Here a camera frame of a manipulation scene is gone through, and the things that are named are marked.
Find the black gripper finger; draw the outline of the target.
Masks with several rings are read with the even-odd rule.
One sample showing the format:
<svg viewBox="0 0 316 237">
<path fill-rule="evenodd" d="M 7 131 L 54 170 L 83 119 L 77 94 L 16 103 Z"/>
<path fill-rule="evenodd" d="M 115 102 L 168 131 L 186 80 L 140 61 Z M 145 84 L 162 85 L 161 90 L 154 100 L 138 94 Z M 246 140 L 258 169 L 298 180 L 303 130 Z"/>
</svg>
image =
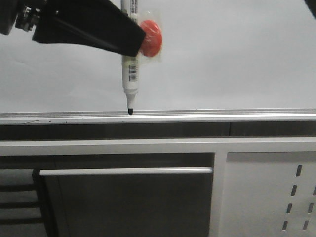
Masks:
<svg viewBox="0 0 316 237">
<path fill-rule="evenodd" d="M 135 57 L 146 33 L 109 0 L 49 0 L 33 34 L 43 44 L 78 44 Z"/>
</svg>

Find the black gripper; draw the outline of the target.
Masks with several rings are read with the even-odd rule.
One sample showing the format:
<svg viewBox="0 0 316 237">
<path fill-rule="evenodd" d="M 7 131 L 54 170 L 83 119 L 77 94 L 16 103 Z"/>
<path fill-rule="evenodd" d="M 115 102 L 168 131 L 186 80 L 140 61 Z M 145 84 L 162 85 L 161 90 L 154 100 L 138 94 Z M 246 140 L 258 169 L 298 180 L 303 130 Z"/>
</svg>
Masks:
<svg viewBox="0 0 316 237">
<path fill-rule="evenodd" d="M 31 31 L 46 4 L 46 0 L 1 0 L 0 33 L 9 35 L 13 26 Z"/>
</svg>

